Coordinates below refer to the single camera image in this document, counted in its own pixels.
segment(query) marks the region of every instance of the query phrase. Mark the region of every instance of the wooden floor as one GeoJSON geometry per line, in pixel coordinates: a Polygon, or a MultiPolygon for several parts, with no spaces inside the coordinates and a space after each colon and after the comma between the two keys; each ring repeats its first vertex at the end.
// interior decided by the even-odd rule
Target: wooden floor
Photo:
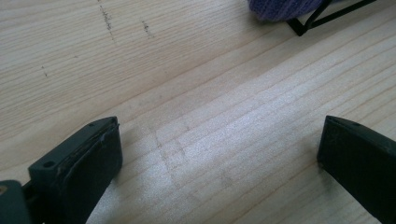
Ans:
{"type": "Polygon", "coordinates": [[[395,12],[298,37],[245,0],[0,0],[0,179],[117,116],[89,223],[376,223],[316,154],[326,115],[396,139],[395,12]]]}

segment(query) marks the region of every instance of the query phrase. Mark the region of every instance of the black metal frame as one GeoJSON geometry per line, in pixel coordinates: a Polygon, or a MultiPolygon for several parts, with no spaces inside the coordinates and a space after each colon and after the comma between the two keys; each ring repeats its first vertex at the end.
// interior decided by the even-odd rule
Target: black metal frame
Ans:
{"type": "Polygon", "coordinates": [[[305,25],[302,25],[300,21],[297,18],[291,19],[287,21],[291,29],[294,30],[294,32],[298,36],[302,36],[305,34],[308,30],[315,28],[317,26],[320,26],[328,21],[335,20],[339,17],[342,17],[346,15],[349,12],[352,12],[360,7],[364,7],[366,5],[369,5],[370,3],[375,2],[376,0],[361,0],[356,4],[353,4],[350,7],[345,7],[339,11],[334,12],[333,14],[326,16],[322,19],[317,20],[317,18],[320,16],[320,14],[330,5],[333,0],[323,0],[322,4],[320,4],[319,8],[309,17],[309,19],[306,21],[305,25]]]}

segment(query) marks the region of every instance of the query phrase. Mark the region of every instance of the dark mark on wood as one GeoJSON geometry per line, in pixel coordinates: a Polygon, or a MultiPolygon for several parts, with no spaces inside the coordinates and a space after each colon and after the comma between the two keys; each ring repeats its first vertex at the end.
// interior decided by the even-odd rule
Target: dark mark on wood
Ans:
{"type": "Polygon", "coordinates": [[[41,69],[43,69],[43,71],[44,71],[44,76],[48,77],[48,74],[47,74],[47,72],[46,72],[46,70],[45,70],[45,67],[44,67],[44,66],[41,66],[41,69]]]}
{"type": "Polygon", "coordinates": [[[110,31],[111,30],[111,23],[110,23],[111,16],[108,15],[108,13],[105,11],[105,9],[102,6],[100,6],[100,11],[102,12],[103,18],[105,19],[105,23],[107,25],[107,30],[110,31]]]}
{"type": "Polygon", "coordinates": [[[112,28],[111,22],[110,22],[111,19],[112,19],[111,15],[109,15],[108,12],[106,12],[106,10],[102,6],[99,6],[99,7],[100,7],[100,11],[102,12],[102,16],[103,16],[103,18],[105,20],[105,23],[106,23],[106,26],[107,26],[107,30],[110,32],[111,39],[114,41],[114,43],[116,43],[116,41],[114,39],[114,36],[113,36],[113,33],[111,32],[111,28],[112,28]]]}
{"type": "Polygon", "coordinates": [[[148,24],[145,21],[142,21],[142,23],[146,34],[148,34],[148,38],[155,37],[154,34],[152,34],[151,31],[149,30],[148,24]]]}

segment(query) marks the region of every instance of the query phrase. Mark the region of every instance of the dark green plastic object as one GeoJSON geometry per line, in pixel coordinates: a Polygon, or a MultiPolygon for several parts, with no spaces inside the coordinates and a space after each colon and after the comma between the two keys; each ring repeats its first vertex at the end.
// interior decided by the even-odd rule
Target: dark green plastic object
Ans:
{"type": "Polygon", "coordinates": [[[396,143],[359,123],[327,116],[318,163],[370,214],[396,223],[396,143]]]}
{"type": "Polygon", "coordinates": [[[122,166],[116,117],[94,121],[29,167],[31,181],[0,181],[0,224],[82,224],[122,166]]]}

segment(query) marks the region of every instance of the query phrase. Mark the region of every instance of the black plastic part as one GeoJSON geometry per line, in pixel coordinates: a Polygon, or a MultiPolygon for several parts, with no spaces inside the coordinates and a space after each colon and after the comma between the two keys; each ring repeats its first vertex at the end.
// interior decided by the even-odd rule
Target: black plastic part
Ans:
{"type": "Polygon", "coordinates": [[[0,223],[32,223],[18,181],[0,181],[0,223]]]}
{"type": "Polygon", "coordinates": [[[85,223],[122,166],[117,118],[99,119],[29,167],[50,223],[85,223]]]}
{"type": "Polygon", "coordinates": [[[359,123],[326,117],[318,163],[382,223],[396,223],[396,143],[359,123]]]}
{"type": "Polygon", "coordinates": [[[117,118],[86,125],[32,164],[23,187],[0,182],[0,224],[85,223],[121,166],[117,118]]]}
{"type": "Polygon", "coordinates": [[[317,20],[320,14],[330,5],[333,0],[323,0],[320,4],[319,8],[309,17],[306,21],[305,25],[302,25],[297,18],[291,19],[287,21],[288,25],[293,29],[293,31],[298,35],[302,36],[308,30],[320,26],[329,21],[333,21],[339,17],[346,15],[349,12],[352,12],[360,7],[364,7],[370,3],[375,2],[376,0],[361,0],[360,2],[353,4],[352,6],[345,7],[339,11],[334,12],[333,14],[326,16],[322,19],[317,20]]]}

